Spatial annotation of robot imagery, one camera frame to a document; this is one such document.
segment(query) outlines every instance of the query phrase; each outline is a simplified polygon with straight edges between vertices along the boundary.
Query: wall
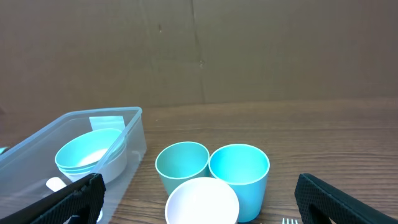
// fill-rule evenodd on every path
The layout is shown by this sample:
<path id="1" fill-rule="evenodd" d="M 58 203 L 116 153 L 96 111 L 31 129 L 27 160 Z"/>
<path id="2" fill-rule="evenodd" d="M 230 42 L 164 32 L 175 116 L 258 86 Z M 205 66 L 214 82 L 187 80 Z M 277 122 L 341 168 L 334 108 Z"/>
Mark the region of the wall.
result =
<path id="1" fill-rule="evenodd" d="M 398 96 L 397 7 L 2 0 L 0 110 Z"/>

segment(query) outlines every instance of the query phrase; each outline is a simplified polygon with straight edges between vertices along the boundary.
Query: wooden table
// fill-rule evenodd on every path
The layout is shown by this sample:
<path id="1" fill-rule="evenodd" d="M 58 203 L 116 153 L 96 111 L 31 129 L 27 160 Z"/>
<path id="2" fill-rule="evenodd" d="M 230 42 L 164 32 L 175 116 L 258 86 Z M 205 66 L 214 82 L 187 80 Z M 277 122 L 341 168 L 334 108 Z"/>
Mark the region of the wooden table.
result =
<path id="1" fill-rule="evenodd" d="M 16 144 L 59 115 L 1 115 L 0 144 Z M 271 169 L 261 214 L 252 223 L 300 219 L 294 188 L 303 172 L 398 218 L 396 99 L 148 108 L 143 121 L 147 152 L 111 223 L 165 223 L 167 194 L 154 161 L 179 141 L 200 142 L 210 153 L 237 142 L 264 150 Z"/>

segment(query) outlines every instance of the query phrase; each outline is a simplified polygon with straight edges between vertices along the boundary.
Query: fork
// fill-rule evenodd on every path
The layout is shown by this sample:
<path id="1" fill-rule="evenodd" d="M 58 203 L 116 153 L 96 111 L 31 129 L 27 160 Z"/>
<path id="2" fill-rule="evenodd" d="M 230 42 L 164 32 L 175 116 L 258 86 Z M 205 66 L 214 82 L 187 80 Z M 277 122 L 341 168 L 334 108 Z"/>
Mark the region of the fork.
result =
<path id="1" fill-rule="evenodd" d="M 294 224 L 293 218 L 291 218 L 290 220 L 292 221 L 292 224 Z M 285 224 L 285 218 L 283 219 L 282 224 Z M 289 224 L 289 219 L 288 219 L 288 218 L 287 218 L 287 223 L 286 223 L 286 224 Z M 299 223 L 297 222 L 297 220 L 296 220 L 296 224 L 299 224 Z"/>

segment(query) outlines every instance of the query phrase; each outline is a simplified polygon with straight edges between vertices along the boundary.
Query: blue cup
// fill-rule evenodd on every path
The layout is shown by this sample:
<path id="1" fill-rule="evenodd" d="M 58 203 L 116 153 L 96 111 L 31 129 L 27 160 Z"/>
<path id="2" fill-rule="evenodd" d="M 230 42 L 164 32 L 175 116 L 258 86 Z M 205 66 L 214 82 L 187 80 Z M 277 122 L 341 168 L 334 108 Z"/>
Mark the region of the blue cup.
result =
<path id="1" fill-rule="evenodd" d="M 197 142 L 178 142 L 165 148 L 156 158 L 155 167 L 167 194 L 196 177 L 208 177 L 209 151 Z"/>
<path id="2" fill-rule="evenodd" d="M 211 155 L 211 175 L 227 182 L 238 196 L 238 222 L 250 222 L 260 213 L 270 166 L 263 151 L 247 144 L 224 146 Z"/>

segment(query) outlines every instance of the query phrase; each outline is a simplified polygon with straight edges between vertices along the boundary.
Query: plastic bin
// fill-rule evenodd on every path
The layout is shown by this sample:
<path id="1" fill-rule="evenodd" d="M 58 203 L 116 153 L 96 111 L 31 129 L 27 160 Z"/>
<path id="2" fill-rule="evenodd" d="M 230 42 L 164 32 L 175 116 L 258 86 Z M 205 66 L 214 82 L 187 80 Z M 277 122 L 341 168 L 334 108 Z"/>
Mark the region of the plastic bin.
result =
<path id="1" fill-rule="evenodd" d="M 108 223 L 146 152 L 141 108 L 106 108 L 67 113 L 0 156 L 0 218 L 4 218 L 53 193 L 45 185 L 52 177 L 66 178 L 55 164 L 58 150 L 72 139 L 101 128 L 118 128 L 120 136 L 92 172 L 108 162 L 113 149 L 126 143 L 127 165 L 106 184 L 103 217 Z"/>

